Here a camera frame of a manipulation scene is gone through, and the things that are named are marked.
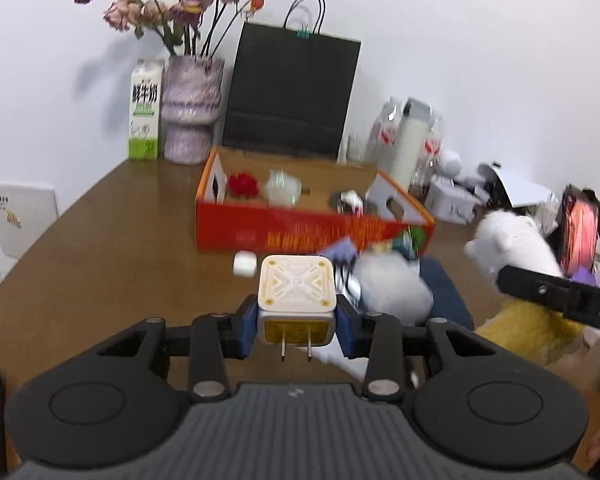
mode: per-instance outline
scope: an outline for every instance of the white power adapter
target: white power adapter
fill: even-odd
[[[312,346],[331,342],[335,329],[333,266],[323,256],[268,256],[260,267],[258,334],[265,343]]]

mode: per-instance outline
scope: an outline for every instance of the vase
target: vase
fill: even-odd
[[[199,164],[209,156],[213,124],[220,116],[224,60],[177,56],[169,60],[162,97],[164,158]]]

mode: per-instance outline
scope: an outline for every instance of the red box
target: red box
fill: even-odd
[[[274,208],[262,198],[241,200],[225,194],[229,174],[251,173],[262,189],[270,170],[286,171],[302,182],[295,208]],[[329,195],[349,189],[377,204],[378,216],[355,217],[333,211]],[[347,235],[364,250],[372,242],[410,230],[416,253],[421,254],[433,229],[434,219],[426,209],[382,171],[316,158],[213,149],[196,193],[199,250],[309,254]]]

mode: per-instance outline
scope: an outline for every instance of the plush toy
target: plush toy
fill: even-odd
[[[514,213],[494,211],[485,216],[464,251],[493,283],[506,265],[562,277],[534,220]],[[577,350],[583,332],[583,325],[522,300],[505,301],[497,316],[476,329],[484,338],[540,365]]]

